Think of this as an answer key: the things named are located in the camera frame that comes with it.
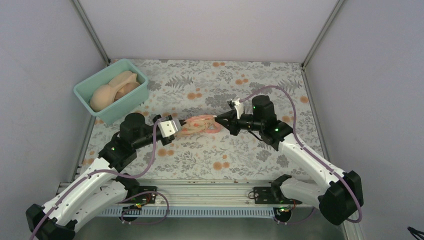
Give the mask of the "pink mesh laundry bag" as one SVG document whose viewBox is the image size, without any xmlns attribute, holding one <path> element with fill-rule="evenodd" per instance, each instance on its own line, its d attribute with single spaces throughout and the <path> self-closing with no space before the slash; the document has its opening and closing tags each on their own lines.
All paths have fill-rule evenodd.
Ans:
<svg viewBox="0 0 424 240">
<path fill-rule="evenodd" d="M 177 137 L 185 137 L 195 134 L 216 134 L 222 130 L 222 126 L 215 121 L 215 115 L 198 115 L 184 120 L 181 131 L 176 133 Z"/>
</svg>

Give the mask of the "teal plastic bin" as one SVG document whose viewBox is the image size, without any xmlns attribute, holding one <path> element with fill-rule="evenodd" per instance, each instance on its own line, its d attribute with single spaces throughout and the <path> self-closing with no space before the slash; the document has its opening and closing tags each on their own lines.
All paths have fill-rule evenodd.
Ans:
<svg viewBox="0 0 424 240">
<path fill-rule="evenodd" d="M 130 60 L 120 59 L 78 83 L 73 92 L 92 116 L 111 125 L 149 98 L 148 84 Z"/>
</svg>

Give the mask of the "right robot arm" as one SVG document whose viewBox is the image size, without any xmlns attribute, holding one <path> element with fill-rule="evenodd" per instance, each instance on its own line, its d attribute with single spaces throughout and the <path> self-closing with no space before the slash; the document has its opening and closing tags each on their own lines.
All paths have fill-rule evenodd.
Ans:
<svg viewBox="0 0 424 240">
<path fill-rule="evenodd" d="M 271 183 L 271 198 L 278 204 L 288 199 L 313 206 L 333 225 L 348 221 L 364 204 L 362 180 L 355 172 L 346 172 L 309 150 L 294 129 L 278 120 L 273 102 L 267 95 L 252 99 L 252 113 L 244 111 L 239 99 L 228 102 L 231 110 L 216 116 L 215 121 L 237 136 L 246 130 L 266 145 L 295 161 L 314 180 L 306 183 L 284 174 Z"/>
</svg>

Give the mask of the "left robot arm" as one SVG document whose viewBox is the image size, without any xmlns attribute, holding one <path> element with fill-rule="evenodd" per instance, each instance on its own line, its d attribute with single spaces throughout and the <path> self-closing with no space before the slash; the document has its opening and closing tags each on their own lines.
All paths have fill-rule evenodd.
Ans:
<svg viewBox="0 0 424 240">
<path fill-rule="evenodd" d="M 146 124 L 141 113 L 130 113 L 92 164 L 64 191 L 43 205 L 33 204 L 25 212 L 30 239 L 72 240 L 77 231 L 104 209 L 116 203 L 131 203 L 139 197 L 138 179 L 155 161 L 157 142 L 167 145 L 185 125 L 171 115 L 157 115 Z M 123 170 L 137 157 L 137 150 L 152 145 L 143 171 L 131 175 Z"/>
</svg>

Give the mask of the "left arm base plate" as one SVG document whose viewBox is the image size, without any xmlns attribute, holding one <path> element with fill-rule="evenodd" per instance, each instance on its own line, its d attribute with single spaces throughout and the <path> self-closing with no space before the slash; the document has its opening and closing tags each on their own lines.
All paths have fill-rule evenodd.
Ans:
<svg viewBox="0 0 424 240">
<path fill-rule="evenodd" d="M 156 201 L 156 186 L 138 186 L 127 191 L 125 198 L 118 204 L 154 204 Z"/>
</svg>

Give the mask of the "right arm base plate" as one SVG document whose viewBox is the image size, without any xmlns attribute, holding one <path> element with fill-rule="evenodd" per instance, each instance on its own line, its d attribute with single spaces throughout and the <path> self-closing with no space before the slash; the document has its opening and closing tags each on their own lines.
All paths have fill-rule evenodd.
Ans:
<svg viewBox="0 0 424 240">
<path fill-rule="evenodd" d="M 271 187 L 256 186 L 253 188 L 252 192 L 253 192 L 253 200 L 256 205 L 302 204 L 301 201 L 296 201 L 296 200 L 285 198 L 285 197 L 276 197 L 273 194 Z"/>
</svg>

